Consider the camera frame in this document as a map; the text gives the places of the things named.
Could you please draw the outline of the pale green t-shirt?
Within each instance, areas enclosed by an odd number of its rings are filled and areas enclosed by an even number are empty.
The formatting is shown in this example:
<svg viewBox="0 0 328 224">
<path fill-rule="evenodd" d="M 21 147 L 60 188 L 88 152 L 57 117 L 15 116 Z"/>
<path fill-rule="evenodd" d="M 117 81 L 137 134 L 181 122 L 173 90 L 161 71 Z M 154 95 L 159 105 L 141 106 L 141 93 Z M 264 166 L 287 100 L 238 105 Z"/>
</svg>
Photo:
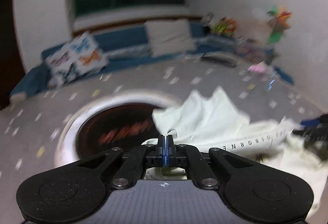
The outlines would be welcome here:
<svg viewBox="0 0 328 224">
<path fill-rule="evenodd" d="M 308 98 L 283 88 L 239 92 L 232 101 L 221 87 L 210 97 L 193 90 L 184 102 L 159 91 L 148 97 L 159 106 L 152 115 L 155 127 L 171 132 L 175 142 L 203 152 L 219 147 L 304 179 L 314 191 L 307 219 L 327 223 L 327 151 L 292 134 L 302 119 L 322 113 Z"/>
</svg>

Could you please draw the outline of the round induction cooktop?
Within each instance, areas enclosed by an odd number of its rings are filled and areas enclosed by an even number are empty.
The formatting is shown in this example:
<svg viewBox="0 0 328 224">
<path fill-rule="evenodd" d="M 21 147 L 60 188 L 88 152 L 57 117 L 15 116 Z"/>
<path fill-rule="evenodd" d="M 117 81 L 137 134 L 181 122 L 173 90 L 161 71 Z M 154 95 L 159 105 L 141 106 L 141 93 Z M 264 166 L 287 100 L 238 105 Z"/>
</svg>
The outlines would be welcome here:
<svg viewBox="0 0 328 224">
<path fill-rule="evenodd" d="M 179 105 L 179 98 L 158 90 L 127 90 L 96 99 L 69 118 L 59 137 L 55 167 L 113 146 L 130 149 L 140 145 L 158 135 L 153 110 Z"/>
</svg>

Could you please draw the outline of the pink wrapped packet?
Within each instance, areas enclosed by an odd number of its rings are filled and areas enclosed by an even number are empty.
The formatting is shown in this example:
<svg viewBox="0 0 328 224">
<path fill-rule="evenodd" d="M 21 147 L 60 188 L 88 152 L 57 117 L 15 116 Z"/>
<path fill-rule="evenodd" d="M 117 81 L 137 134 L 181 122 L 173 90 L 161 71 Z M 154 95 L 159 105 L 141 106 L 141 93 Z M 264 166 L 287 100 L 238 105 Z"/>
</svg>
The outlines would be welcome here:
<svg viewBox="0 0 328 224">
<path fill-rule="evenodd" d="M 258 64 L 251 65 L 247 71 L 251 74 L 257 74 L 257 75 L 265 75 L 268 72 L 268 69 L 270 67 L 267 65 L 265 61 L 262 61 Z"/>
</svg>

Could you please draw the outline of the black remote control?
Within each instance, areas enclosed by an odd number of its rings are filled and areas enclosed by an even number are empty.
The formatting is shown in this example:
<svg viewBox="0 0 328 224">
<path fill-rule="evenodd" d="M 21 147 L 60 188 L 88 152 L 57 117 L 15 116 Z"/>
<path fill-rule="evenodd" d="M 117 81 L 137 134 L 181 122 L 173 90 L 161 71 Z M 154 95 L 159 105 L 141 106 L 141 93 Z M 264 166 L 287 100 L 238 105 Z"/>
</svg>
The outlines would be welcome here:
<svg viewBox="0 0 328 224">
<path fill-rule="evenodd" d="M 207 54 L 203 54 L 200 57 L 201 61 L 205 61 L 205 62 L 209 62 L 209 63 L 215 63 L 215 64 L 221 64 L 223 66 L 226 67 L 236 67 L 236 65 L 238 64 L 238 62 L 234 59 L 231 58 L 227 58 L 227 57 L 223 57 L 220 55 L 207 55 Z"/>
</svg>

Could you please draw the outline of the clear plastic toy box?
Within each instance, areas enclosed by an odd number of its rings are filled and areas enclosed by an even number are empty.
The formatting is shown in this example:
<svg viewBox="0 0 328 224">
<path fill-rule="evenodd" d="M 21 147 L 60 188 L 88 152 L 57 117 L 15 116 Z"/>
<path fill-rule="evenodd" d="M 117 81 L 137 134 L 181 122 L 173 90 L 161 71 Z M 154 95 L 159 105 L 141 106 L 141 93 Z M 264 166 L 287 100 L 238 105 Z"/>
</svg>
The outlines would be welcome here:
<svg viewBox="0 0 328 224">
<path fill-rule="evenodd" d="M 252 64 L 265 62 L 271 64 L 276 53 L 273 47 L 262 45 L 252 39 L 239 40 L 235 46 L 236 55 Z"/>
</svg>

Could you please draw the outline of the beige cushion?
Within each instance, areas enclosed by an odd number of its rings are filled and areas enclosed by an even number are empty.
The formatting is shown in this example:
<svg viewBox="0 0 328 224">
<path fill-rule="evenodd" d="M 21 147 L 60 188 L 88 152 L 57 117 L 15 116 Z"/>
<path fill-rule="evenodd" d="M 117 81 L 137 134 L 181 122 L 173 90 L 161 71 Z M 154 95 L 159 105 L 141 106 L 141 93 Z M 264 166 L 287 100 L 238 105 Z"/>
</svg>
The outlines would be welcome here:
<svg viewBox="0 0 328 224">
<path fill-rule="evenodd" d="M 196 50 L 190 23 L 186 19 L 149 20 L 144 26 L 154 58 Z"/>
</svg>

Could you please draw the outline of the blue bench sofa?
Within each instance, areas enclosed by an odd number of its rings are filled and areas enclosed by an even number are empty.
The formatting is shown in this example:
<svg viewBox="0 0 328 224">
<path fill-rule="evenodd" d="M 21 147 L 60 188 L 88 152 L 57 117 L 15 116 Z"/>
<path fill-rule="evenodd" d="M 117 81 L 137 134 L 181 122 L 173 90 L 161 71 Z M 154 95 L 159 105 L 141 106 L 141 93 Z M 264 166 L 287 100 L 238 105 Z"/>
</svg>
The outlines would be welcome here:
<svg viewBox="0 0 328 224">
<path fill-rule="evenodd" d="M 190 54 L 218 51 L 236 54 L 236 39 L 213 35 L 210 33 L 209 28 L 203 27 L 199 23 L 191 22 L 190 27 L 196 45 L 196 50 L 191 51 Z M 176 54 L 152 57 L 151 47 L 147 42 L 146 29 L 143 26 L 95 34 L 93 37 L 103 54 L 109 59 L 109 64 L 99 71 L 100 74 L 176 57 Z M 50 89 L 48 82 L 51 74 L 45 64 L 45 59 L 60 50 L 62 46 L 63 44 L 60 44 L 41 52 L 42 63 L 31 69 L 15 86 L 10 94 L 11 101 L 21 101 Z"/>
</svg>

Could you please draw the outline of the colourful paper pinwheel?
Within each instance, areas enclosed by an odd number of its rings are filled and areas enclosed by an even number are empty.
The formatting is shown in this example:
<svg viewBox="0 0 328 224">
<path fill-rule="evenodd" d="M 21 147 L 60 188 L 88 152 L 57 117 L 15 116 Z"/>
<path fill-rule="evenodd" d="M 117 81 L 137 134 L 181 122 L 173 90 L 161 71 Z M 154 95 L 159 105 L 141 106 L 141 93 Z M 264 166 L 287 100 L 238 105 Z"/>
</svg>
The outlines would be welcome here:
<svg viewBox="0 0 328 224">
<path fill-rule="evenodd" d="M 267 44 L 272 45 L 281 41 L 285 30 L 290 28 L 288 23 L 292 13 L 285 7 L 273 6 L 267 14 L 271 17 L 268 25 L 272 29 Z"/>
</svg>

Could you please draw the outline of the butterfly print cushion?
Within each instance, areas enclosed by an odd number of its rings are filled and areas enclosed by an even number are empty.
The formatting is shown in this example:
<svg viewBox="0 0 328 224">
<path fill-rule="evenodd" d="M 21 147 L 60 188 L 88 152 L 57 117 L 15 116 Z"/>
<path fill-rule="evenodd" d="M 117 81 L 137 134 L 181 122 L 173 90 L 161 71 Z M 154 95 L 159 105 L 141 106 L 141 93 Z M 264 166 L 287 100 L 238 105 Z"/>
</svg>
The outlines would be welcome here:
<svg viewBox="0 0 328 224">
<path fill-rule="evenodd" d="M 49 88 L 59 88 L 79 77 L 98 73 L 108 65 L 95 38 L 88 32 L 74 38 L 45 59 L 51 78 Z"/>
</svg>

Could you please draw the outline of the brown bear plush toy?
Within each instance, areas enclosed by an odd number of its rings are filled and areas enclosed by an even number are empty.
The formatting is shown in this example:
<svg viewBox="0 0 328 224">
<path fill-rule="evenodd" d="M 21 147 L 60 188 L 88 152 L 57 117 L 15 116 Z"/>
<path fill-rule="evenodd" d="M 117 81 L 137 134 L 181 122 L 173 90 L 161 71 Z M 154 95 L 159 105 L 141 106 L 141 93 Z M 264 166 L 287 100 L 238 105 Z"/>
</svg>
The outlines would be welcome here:
<svg viewBox="0 0 328 224">
<path fill-rule="evenodd" d="M 234 37 L 236 30 L 236 21 L 232 18 L 223 17 L 214 26 L 214 33 L 223 37 L 232 38 Z"/>
</svg>

